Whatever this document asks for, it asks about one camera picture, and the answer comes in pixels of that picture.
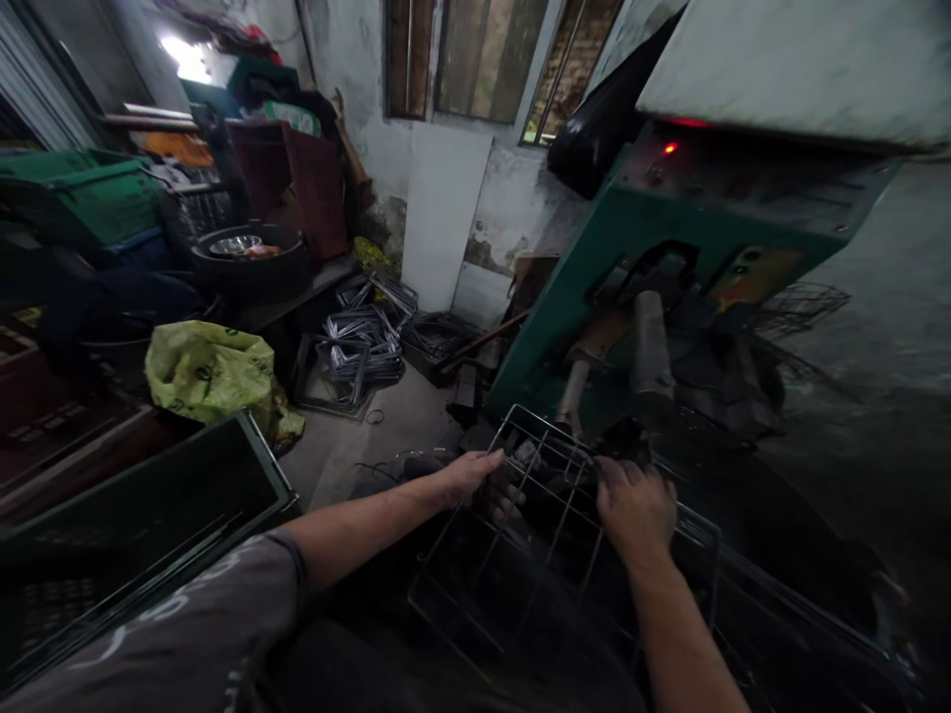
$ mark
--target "machine control panel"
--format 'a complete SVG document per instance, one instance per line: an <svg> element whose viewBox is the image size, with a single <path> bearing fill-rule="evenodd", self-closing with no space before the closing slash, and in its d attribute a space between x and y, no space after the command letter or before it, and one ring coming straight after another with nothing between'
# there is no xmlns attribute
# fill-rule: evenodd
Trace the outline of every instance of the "machine control panel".
<svg viewBox="0 0 951 713"><path fill-rule="evenodd" d="M897 168L868 153L653 122L614 185L849 240Z"/></svg>

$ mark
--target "window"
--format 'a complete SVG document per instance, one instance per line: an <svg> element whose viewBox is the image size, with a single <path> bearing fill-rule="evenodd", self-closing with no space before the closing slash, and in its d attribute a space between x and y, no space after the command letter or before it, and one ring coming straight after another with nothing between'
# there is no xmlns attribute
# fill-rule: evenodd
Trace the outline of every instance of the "window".
<svg viewBox="0 0 951 713"><path fill-rule="evenodd" d="M584 98L621 0L567 0L539 80L522 144L546 146Z"/></svg>
<svg viewBox="0 0 951 713"><path fill-rule="evenodd" d="M545 147L583 100L623 2L386 0L387 114L488 121Z"/></svg>
<svg viewBox="0 0 951 713"><path fill-rule="evenodd" d="M426 118L433 2L386 2L386 109L389 116Z"/></svg>
<svg viewBox="0 0 951 713"><path fill-rule="evenodd" d="M436 108L514 124L549 0L447 0Z"/></svg>

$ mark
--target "green plastic bin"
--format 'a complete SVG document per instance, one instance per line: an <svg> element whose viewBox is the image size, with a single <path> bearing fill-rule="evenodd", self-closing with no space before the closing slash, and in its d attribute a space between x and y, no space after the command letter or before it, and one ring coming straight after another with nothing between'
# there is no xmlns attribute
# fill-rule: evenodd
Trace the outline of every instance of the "green plastic bin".
<svg viewBox="0 0 951 713"><path fill-rule="evenodd" d="M50 245L97 251L159 224L156 182L143 163L84 149L0 160L0 193Z"/></svg>
<svg viewBox="0 0 951 713"><path fill-rule="evenodd" d="M239 412L0 536L0 698L300 514Z"/></svg>

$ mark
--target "metal sheet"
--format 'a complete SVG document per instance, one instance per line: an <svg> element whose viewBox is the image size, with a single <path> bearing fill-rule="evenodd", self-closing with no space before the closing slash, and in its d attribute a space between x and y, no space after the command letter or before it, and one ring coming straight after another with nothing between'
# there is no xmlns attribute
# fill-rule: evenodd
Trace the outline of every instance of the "metal sheet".
<svg viewBox="0 0 951 713"><path fill-rule="evenodd" d="M488 136L413 125L402 278L421 310L453 304L491 146Z"/></svg>
<svg viewBox="0 0 951 713"><path fill-rule="evenodd" d="M949 22L932 0L693 0L637 108L931 151L951 141Z"/></svg>

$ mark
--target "metal bowl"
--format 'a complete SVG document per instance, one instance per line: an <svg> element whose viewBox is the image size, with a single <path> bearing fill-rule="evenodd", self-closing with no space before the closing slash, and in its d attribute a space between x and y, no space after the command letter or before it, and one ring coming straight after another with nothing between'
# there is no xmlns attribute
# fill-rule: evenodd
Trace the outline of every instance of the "metal bowl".
<svg viewBox="0 0 951 713"><path fill-rule="evenodd" d="M260 244L260 236L235 236L234 238L221 239L208 250L215 255L243 255L251 248L256 248Z"/></svg>

